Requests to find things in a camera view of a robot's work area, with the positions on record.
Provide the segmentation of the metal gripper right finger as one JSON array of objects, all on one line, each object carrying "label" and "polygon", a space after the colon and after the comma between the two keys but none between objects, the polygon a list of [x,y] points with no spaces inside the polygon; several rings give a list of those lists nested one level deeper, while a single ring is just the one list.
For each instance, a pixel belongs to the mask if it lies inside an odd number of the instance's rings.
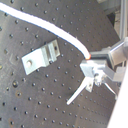
[{"label": "metal gripper right finger", "polygon": [[122,63],[128,60],[128,37],[120,40],[112,47],[91,53],[95,66],[92,68],[94,81],[97,86],[104,84],[118,97],[126,67]]}]

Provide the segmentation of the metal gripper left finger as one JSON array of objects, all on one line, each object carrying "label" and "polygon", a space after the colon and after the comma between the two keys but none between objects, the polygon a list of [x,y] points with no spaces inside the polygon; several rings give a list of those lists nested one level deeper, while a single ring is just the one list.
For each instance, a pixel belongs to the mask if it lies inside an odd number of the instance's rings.
[{"label": "metal gripper left finger", "polygon": [[68,99],[68,105],[70,105],[84,89],[91,92],[94,85],[101,86],[104,84],[113,92],[106,78],[112,79],[114,72],[108,67],[105,60],[83,60],[80,63],[80,68],[84,74],[84,79],[78,89]]}]

